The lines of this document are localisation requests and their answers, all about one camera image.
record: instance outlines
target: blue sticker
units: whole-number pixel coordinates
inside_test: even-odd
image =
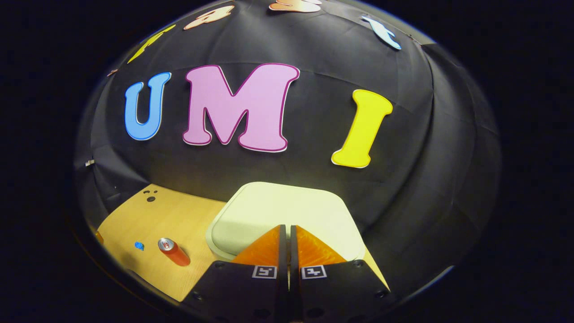
[[[148,140],[160,130],[161,110],[164,96],[164,85],[172,77],[170,72],[160,73],[152,77],[148,86],[152,89],[149,98],[149,117],[145,123],[138,121],[138,97],[144,83],[138,82],[126,90],[126,130],[136,140]]]
[[[382,23],[372,20],[370,18],[367,18],[365,16],[361,17],[363,18],[363,20],[368,21],[371,24],[371,27],[373,29],[373,31],[375,32],[375,34],[377,34],[377,36],[379,36],[379,38],[381,38],[384,42],[386,42],[387,44],[391,45],[392,47],[396,48],[396,49],[401,49],[401,46],[399,45],[399,43],[397,43],[396,41],[394,41],[391,36],[395,36],[394,33],[388,29],[385,28],[385,26],[383,26]]]

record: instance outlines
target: pink letter m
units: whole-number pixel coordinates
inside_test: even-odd
[[[247,114],[239,144],[247,149],[281,152],[287,149],[282,135],[283,108],[287,90],[299,77],[299,70],[286,64],[263,64],[251,72],[236,94],[231,93],[223,71],[217,65],[194,68],[187,73],[191,84],[188,129],[183,140],[190,145],[207,145],[211,134],[205,129],[206,115],[219,141],[227,145],[239,122]]]

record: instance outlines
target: table surface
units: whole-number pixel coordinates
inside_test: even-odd
[[[150,184],[115,209],[98,232],[104,248],[120,266],[181,302],[217,260],[205,233],[225,204]],[[191,264],[180,267],[161,253],[157,241],[163,237],[175,241]],[[144,245],[143,251],[134,246],[135,242]],[[363,260],[388,288],[366,247]]]

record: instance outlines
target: blue letter u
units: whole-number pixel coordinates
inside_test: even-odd
[[[148,140],[155,136],[160,130],[161,110],[164,96],[164,85],[172,77],[170,72],[159,73],[149,79],[148,86],[152,89],[149,97],[149,117],[142,124],[138,121],[138,96],[144,87],[142,82],[138,82],[126,90],[126,130],[127,133],[136,140]]]

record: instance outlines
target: orange can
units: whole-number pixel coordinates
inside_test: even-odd
[[[181,250],[181,248],[173,240],[168,238],[161,238],[157,242],[160,251],[170,258],[174,263],[180,266],[187,266],[191,262],[189,257]]]

